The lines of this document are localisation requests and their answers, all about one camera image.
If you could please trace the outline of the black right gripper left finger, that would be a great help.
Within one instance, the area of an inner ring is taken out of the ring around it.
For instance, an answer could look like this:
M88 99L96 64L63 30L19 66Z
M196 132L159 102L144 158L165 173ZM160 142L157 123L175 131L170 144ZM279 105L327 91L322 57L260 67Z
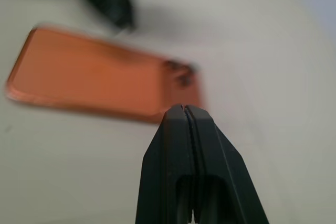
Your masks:
M175 105L143 157L136 223L190 223L195 173L189 122Z

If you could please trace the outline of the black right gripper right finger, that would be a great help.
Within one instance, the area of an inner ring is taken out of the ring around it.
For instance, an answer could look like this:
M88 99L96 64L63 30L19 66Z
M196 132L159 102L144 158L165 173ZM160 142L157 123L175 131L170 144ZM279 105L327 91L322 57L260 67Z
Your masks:
M188 105L198 174L196 223L268 223L242 156L210 114Z

